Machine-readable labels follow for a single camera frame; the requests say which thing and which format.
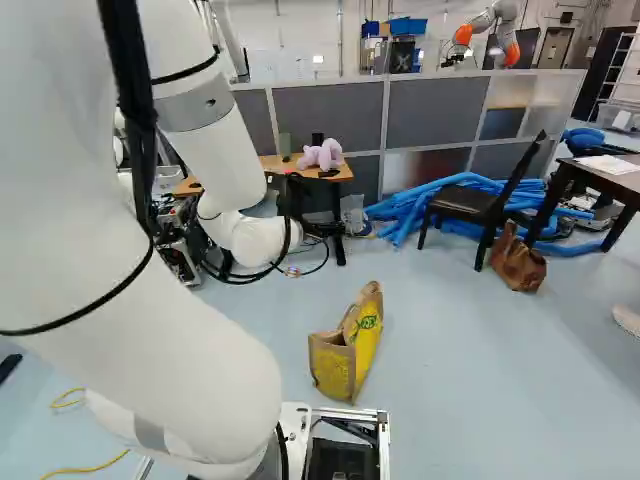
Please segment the door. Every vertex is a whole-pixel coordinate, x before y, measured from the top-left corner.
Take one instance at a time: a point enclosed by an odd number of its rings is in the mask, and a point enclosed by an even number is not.
[[[544,36],[538,68],[562,68],[569,51],[573,28],[550,27]]]

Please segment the light blue floor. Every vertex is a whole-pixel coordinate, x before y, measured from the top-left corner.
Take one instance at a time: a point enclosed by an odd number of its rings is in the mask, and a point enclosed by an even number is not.
[[[391,412],[396,480],[636,480],[640,341],[611,307],[640,311],[639,241],[636,220],[609,254],[550,258],[537,295],[511,292],[489,267],[476,273],[476,244],[438,231],[421,252],[415,238],[399,251],[351,240],[346,268],[331,261],[309,277],[246,287],[209,281],[196,294],[272,350],[286,399],[339,406],[312,386],[306,337],[334,327],[360,287],[380,281],[386,327],[358,406]],[[295,262],[308,268],[321,254]],[[37,479],[119,452],[88,412],[48,410],[72,385],[30,357],[0,388],[0,478]],[[128,480],[136,462],[92,478]],[[151,478],[184,475],[157,464]]]

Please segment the purple stuffed animal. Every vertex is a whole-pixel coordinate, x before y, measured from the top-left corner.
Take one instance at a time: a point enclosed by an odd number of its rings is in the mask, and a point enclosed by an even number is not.
[[[338,168],[342,165],[342,147],[337,140],[327,138],[321,147],[308,146],[302,147],[304,155],[298,159],[298,168],[306,170],[309,167],[318,165],[323,172],[328,172],[332,168]]]

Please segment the cubicle partition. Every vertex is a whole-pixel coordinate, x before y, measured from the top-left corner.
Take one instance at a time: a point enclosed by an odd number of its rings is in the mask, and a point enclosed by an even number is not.
[[[544,175],[584,70],[384,75],[279,85],[238,84],[234,95],[260,155],[292,151],[313,132],[343,146],[355,181],[344,194],[382,196],[472,171],[506,178],[541,129],[551,137],[527,176]]]

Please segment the paper bag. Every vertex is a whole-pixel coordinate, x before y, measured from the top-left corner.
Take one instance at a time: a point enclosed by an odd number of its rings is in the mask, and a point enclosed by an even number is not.
[[[507,222],[491,249],[490,263],[512,290],[536,292],[547,276],[547,261],[516,237],[516,224]]]
[[[318,390],[355,402],[380,342],[383,317],[380,284],[369,282],[336,330],[309,335],[309,368]]]

